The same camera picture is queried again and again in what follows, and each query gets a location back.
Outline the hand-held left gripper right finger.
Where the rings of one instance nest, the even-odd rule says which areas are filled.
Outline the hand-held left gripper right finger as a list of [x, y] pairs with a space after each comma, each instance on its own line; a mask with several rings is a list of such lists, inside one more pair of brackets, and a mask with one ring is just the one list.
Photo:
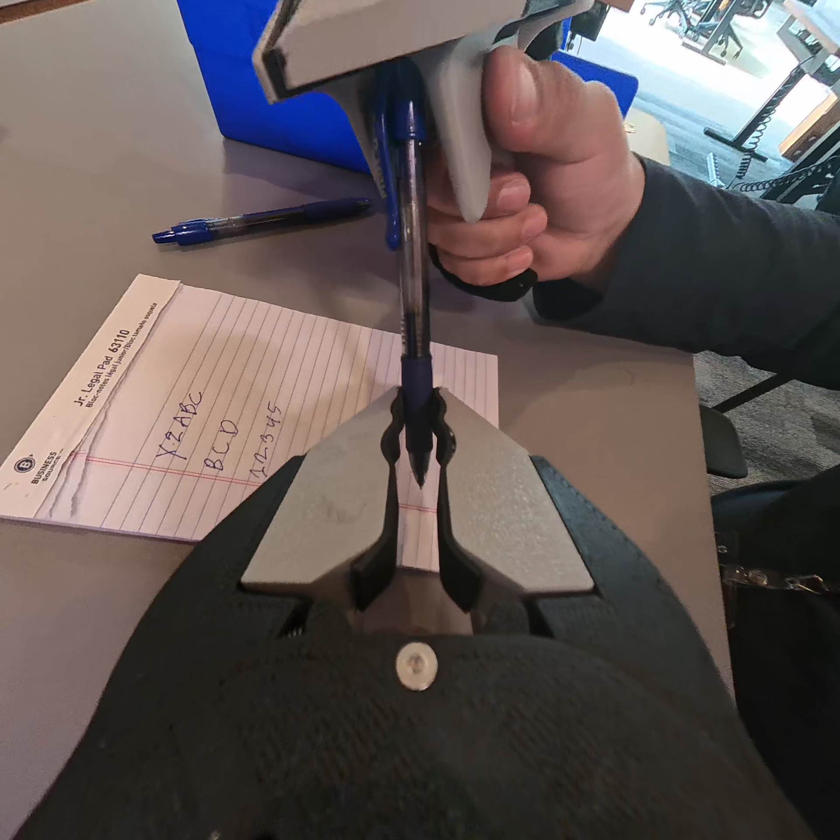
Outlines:
[[595, 583], [525, 448], [441, 387], [439, 576], [464, 613], [501, 602], [591, 593]]

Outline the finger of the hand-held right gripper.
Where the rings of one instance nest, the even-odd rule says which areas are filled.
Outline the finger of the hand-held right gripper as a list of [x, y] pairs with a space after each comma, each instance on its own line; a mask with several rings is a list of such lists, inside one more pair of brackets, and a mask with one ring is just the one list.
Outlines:
[[279, 37], [290, 87], [326, 92], [350, 121], [382, 195], [372, 118], [373, 67], [408, 56], [457, 197], [488, 197], [491, 151], [481, 106], [484, 59], [526, 2], [307, 1]]
[[286, 59], [278, 46], [279, 37], [294, 18], [302, 1], [279, 1], [269, 17], [253, 52], [253, 68], [269, 103], [278, 103], [305, 92], [306, 87], [290, 87], [286, 79]]

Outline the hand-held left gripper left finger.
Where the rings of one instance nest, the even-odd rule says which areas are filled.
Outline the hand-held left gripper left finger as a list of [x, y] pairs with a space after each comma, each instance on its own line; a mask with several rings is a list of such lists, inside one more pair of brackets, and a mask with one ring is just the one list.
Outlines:
[[241, 584], [363, 612], [396, 571], [403, 403], [386, 391], [304, 456]]

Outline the white lined notepad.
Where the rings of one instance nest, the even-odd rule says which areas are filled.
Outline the white lined notepad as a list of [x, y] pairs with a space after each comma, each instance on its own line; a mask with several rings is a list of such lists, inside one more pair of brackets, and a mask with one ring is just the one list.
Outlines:
[[398, 333], [138, 275], [2, 465], [2, 518], [196, 543], [399, 385]]

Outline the blue ballpoint pen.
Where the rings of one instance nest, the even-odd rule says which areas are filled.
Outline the blue ballpoint pen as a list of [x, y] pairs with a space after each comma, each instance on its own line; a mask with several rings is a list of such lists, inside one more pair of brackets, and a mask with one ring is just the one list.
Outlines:
[[152, 240], [157, 245], [204, 245], [225, 238], [350, 221], [368, 214], [373, 207], [371, 199], [343, 197], [231, 217], [195, 218], [153, 234]]
[[385, 242], [396, 254], [400, 284], [406, 451], [420, 487], [432, 453], [434, 390], [423, 161], [425, 104], [423, 79], [412, 60], [394, 59], [375, 69], [372, 118], [387, 213]]

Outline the person's right forearm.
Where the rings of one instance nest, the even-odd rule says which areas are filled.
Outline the person's right forearm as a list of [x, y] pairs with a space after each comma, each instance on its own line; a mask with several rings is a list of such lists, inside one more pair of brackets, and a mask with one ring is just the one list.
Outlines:
[[604, 291], [571, 279], [532, 290], [569, 329], [711, 351], [806, 384], [839, 388], [837, 215], [726, 192], [643, 162], [641, 205]]

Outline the person's right hand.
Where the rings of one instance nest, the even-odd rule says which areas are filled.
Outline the person's right hand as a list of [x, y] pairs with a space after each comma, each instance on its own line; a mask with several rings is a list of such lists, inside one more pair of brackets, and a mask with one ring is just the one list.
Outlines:
[[489, 54], [482, 84], [487, 130], [511, 163], [493, 168], [486, 211], [469, 224], [443, 153], [426, 155], [427, 238], [441, 266], [474, 287], [533, 270], [603, 294], [645, 187], [612, 92], [509, 46]]

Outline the blue plastic bin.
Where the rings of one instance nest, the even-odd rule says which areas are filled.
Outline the blue plastic bin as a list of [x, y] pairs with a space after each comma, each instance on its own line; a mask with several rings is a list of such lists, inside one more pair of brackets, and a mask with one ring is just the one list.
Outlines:
[[[550, 8], [545, 17], [551, 24], [546, 29], [593, 6], [593, 2], [530, 3], [531, 12]], [[309, 89], [278, 103], [267, 101], [253, 68], [253, 52], [276, 5], [177, 2], [218, 128], [231, 140], [357, 172], [370, 171], [347, 115], [326, 92]], [[501, 30], [496, 44], [511, 41], [526, 49], [533, 42], [528, 42], [530, 37], [518, 38], [510, 24]]]

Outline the metal badge clip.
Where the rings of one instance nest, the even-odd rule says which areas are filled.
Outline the metal badge clip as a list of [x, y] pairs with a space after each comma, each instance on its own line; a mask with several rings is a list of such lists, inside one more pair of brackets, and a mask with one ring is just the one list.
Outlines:
[[838, 584], [818, 574], [793, 574], [779, 570], [745, 568], [735, 563], [720, 563], [718, 571], [725, 596], [739, 587], [778, 592], [806, 592], [816, 595], [838, 595]]

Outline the person's dark clothing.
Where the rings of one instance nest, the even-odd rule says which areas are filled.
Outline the person's dark clothing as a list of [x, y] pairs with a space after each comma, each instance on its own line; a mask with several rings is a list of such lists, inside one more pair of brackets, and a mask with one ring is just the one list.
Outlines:
[[[719, 564], [818, 574], [839, 588], [839, 468], [722, 492]], [[723, 593], [740, 717], [817, 838], [839, 838], [839, 594]]]

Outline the wooden desk with black legs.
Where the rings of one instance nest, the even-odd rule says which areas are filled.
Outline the wooden desk with black legs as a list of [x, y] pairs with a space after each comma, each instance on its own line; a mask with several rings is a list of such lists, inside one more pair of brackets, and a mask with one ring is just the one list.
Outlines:
[[783, 45], [794, 56], [794, 68], [773, 91], [765, 103], [733, 136], [705, 128], [703, 133], [718, 142], [752, 159], [764, 162], [767, 157], [759, 152], [765, 130], [782, 101], [805, 77], [811, 77], [834, 95], [838, 95], [839, 34], [838, 2], [785, 1], [787, 15], [777, 32]]

